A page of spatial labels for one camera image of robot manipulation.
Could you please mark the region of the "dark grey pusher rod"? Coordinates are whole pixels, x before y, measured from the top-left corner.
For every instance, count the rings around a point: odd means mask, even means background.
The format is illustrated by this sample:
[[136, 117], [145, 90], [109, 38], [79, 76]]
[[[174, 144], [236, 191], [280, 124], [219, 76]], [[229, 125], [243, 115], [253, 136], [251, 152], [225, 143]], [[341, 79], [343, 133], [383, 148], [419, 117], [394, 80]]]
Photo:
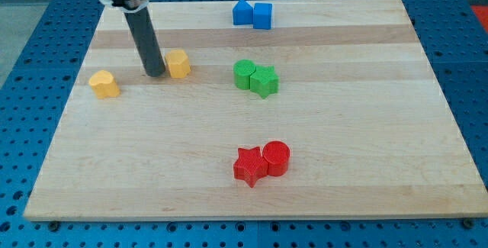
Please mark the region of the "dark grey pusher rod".
[[147, 8], [134, 13], [124, 14], [145, 73], [150, 77], [159, 77], [165, 72], [159, 42]]

